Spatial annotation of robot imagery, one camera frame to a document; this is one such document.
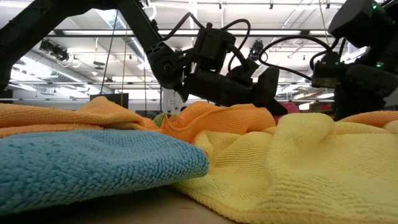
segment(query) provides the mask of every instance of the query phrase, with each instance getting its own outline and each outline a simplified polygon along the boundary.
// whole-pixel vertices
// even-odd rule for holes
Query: table surface
[[[0,223],[179,224],[235,223],[167,187],[0,217]]]

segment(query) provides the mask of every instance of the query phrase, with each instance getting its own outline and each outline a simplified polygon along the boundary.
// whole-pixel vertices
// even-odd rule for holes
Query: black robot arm
[[[274,99],[278,69],[266,70],[267,75],[252,83],[251,75],[258,65],[241,55],[232,34],[213,29],[210,23],[201,26],[194,48],[174,52],[164,43],[169,36],[158,33],[156,21],[149,20],[139,0],[35,0],[0,30],[0,90],[7,86],[12,66],[36,43],[67,17],[92,8],[121,12],[142,45],[159,84],[177,91],[184,101],[193,94],[219,105],[254,103],[267,107],[273,115],[287,113]],[[219,72],[228,52],[234,53],[242,65],[223,76]],[[193,73],[192,63],[196,64]]]

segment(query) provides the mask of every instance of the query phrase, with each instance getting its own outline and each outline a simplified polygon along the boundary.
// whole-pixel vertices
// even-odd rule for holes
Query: orange towel
[[[164,117],[164,134],[192,143],[200,132],[216,131],[246,134],[275,127],[275,120],[265,108],[253,105],[234,105],[220,108],[205,102],[196,102],[171,118]]]
[[[148,118],[97,97],[78,111],[0,104],[0,138],[13,134],[77,129],[158,130]]]
[[[382,128],[387,123],[395,120],[398,120],[398,112],[374,111],[374,112],[349,116],[347,118],[342,119],[341,121],[367,124],[378,128]]]
[[[246,134],[274,126],[275,121],[270,112],[253,105],[220,108],[196,102],[179,115],[164,119],[160,129],[152,120],[105,97],[95,98],[78,111],[0,105],[0,138],[32,132],[114,128],[157,131],[192,143],[203,130]]]

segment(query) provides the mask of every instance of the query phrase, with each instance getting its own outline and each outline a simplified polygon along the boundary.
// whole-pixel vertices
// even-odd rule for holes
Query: towel
[[[379,128],[288,114],[262,132],[204,131],[194,143],[209,158],[208,175],[174,186],[242,223],[398,223],[393,119],[398,112],[346,119]]]
[[[162,132],[192,143],[202,131],[246,134],[275,126],[275,120],[265,108],[253,105],[234,105],[220,108],[205,102],[195,102],[179,115],[164,117]]]
[[[158,129],[149,118],[143,118],[103,96],[78,111],[0,104],[0,138],[22,133],[103,128]]]
[[[0,139],[0,215],[169,185],[207,173],[202,150],[148,131]]]
[[[196,102],[179,115],[163,119],[160,127],[105,97],[97,97],[78,111],[0,104],[0,138],[13,134],[77,129],[138,129],[167,134],[191,143],[201,131],[245,134],[261,131],[275,121],[265,108],[235,105],[220,108]]]

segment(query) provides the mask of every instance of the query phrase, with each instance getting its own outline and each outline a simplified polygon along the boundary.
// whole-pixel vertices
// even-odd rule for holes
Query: blue towel
[[[0,139],[0,215],[204,176],[205,153],[147,131],[68,131]]]

